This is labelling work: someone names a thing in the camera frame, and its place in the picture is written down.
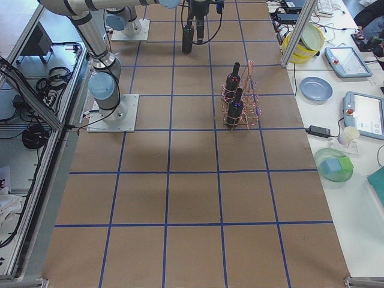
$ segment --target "green sponge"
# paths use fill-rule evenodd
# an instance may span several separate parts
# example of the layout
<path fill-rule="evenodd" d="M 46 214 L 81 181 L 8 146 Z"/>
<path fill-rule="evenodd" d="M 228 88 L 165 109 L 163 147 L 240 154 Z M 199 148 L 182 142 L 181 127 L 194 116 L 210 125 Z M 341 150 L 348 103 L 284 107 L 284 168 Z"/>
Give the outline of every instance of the green sponge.
<path fill-rule="evenodd" d="M 382 205 L 384 206 L 384 167 L 381 167 L 378 171 L 374 172 L 371 176 L 368 176 L 368 182 L 372 185 L 379 197 Z"/>

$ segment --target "tablet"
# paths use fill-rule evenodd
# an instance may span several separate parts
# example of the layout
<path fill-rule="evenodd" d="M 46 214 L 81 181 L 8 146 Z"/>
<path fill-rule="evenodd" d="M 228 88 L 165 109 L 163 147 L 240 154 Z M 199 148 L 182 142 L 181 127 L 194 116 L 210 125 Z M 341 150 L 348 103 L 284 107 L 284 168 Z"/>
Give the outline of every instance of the tablet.
<path fill-rule="evenodd" d="M 372 71 L 354 47 L 326 47 L 324 54 L 339 77 L 372 76 Z"/>
<path fill-rule="evenodd" d="M 344 123 L 361 135 L 384 140 L 384 98 L 349 91 L 344 97 Z"/>

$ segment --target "teal object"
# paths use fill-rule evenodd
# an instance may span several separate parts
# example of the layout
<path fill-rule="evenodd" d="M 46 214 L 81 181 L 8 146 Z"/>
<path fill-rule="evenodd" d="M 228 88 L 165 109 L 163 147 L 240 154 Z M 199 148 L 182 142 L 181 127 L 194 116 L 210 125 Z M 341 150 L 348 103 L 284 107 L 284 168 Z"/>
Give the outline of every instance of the teal object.
<path fill-rule="evenodd" d="M 368 176 L 367 179 L 384 206 L 384 167 L 381 167 L 378 171 Z"/>
<path fill-rule="evenodd" d="M 319 174 L 333 182 L 345 182 L 352 177 L 353 164 L 342 152 L 323 148 L 314 155 Z"/>

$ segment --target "white cup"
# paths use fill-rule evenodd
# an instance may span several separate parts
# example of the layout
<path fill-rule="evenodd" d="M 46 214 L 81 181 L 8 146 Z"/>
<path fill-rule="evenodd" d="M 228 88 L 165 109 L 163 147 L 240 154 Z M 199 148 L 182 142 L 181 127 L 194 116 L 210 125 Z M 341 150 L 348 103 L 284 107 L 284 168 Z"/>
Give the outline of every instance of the white cup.
<path fill-rule="evenodd" d="M 349 146 L 349 143 L 360 137 L 360 132 L 355 127 L 347 126 L 344 128 L 344 131 L 340 133 L 340 135 L 337 137 L 337 140 L 340 144 L 344 146 Z"/>

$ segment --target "green bowl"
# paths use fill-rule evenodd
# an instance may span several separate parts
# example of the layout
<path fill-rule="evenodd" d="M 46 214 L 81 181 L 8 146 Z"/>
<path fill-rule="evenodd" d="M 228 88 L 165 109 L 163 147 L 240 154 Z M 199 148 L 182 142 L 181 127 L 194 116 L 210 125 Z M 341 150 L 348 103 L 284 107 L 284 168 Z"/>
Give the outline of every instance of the green bowl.
<path fill-rule="evenodd" d="M 319 174 L 322 175 L 325 179 L 328 179 L 333 182 L 345 182 L 348 179 L 352 177 L 353 174 L 353 166 L 345 171 L 344 173 L 335 173 L 332 175 L 325 175 L 321 169 L 321 164 L 323 161 L 327 159 L 332 159 L 332 158 L 343 158 L 347 157 L 340 151 L 332 148 L 323 148 L 318 150 L 315 155 L 314 155 L 314 161 L 316 163 L 317 170 L 319 171 Z"/>

